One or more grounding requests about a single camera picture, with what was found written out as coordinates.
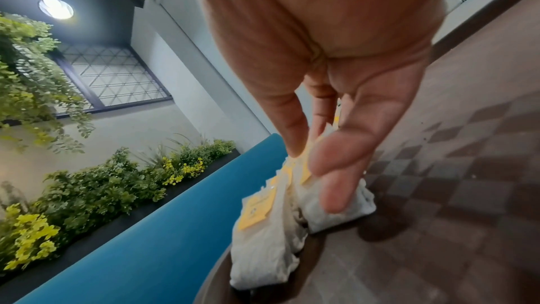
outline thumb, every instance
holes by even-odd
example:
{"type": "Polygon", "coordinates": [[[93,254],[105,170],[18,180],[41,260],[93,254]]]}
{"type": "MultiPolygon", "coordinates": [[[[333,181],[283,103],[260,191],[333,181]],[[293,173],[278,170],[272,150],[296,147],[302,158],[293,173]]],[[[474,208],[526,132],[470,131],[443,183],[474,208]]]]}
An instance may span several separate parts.
{"type": "Polygon", "coordinates": [[[283,137],[288,154],[298,157],[305,148],[309,128],[296,94],[265,97],[258,102],[283,137]]]}

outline round ceiling light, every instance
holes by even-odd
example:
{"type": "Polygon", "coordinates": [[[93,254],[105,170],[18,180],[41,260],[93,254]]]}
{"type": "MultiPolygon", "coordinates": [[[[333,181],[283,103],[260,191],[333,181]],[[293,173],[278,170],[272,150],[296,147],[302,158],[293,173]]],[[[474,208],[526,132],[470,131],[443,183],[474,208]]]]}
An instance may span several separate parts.
{"type": "Polygon", "coordinates": [[[55,19],[70,19],[73,17],[73,8],[62,0],[40,0],[39,9],[47,16],[55,19]]]}

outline window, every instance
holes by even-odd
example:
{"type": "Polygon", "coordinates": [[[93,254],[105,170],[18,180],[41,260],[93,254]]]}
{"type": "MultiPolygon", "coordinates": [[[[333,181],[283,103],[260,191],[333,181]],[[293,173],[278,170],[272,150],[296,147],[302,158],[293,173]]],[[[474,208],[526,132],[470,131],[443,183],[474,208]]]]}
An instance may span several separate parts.
{"type": "Polygon", "coordinates": [[[53,59],[88,100],[90,112],[172,99],[129,47],[62,43],[58,51],[53,59]]]}

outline hand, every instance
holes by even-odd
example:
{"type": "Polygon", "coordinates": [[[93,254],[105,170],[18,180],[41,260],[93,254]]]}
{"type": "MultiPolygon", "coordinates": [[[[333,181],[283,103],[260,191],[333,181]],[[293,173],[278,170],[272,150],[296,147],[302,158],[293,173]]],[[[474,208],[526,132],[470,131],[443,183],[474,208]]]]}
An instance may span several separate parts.
{"type": "Polygon", "coordinates": [[[293,157],[308,134],[340,129],[310,154],[321,205],[347,207],[378,144],[410,106],[428,65],[443,0],[202,0],[223,56],[283,136],[293,157]],[[294,91],[313,96],[308,124],[294,91]]]}

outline planter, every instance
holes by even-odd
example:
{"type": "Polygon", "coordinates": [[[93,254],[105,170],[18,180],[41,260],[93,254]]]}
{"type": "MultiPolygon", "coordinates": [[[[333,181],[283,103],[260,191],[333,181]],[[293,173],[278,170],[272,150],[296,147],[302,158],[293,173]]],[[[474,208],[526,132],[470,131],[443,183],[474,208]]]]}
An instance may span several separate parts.
{"type": "Polygon", "coordinates": [[[69,245],[59,258],[30,264],[23,272],[14,272],[0,278],[0,304],[11,304],[21,299],[239,155],[240,153],[237,150],[233,150],[230,154],[210,164],[199,177],[182,181],[178,185],[168,188],[167,195],[163,200],[136,208],[130,215],[120,216],[80,238],[69,245]]]}

